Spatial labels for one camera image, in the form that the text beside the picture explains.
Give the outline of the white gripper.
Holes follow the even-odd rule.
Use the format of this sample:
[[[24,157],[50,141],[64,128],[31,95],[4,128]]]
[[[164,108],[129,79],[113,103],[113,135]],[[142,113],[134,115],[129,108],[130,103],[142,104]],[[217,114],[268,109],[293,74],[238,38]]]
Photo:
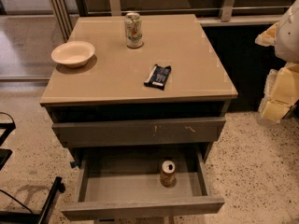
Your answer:
[[[278,23],[255,38],[255,43],[264,46],[274,46]],[[280,122],[299,101],[299,64],[286,63],[279,70],[271,69],[264,85],[264,98],[261,100],[258,112],[262,119]]]

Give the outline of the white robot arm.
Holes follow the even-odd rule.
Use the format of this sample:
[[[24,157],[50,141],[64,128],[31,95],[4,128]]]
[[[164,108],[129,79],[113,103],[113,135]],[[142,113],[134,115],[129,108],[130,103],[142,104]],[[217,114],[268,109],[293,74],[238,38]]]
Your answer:
[[[280,21],[259,34],[255,43],[273,46],[276,56],[286,62],[279,70],[270,70],[258,109],[262,119],[279,123],[299,100],[299,0]]]

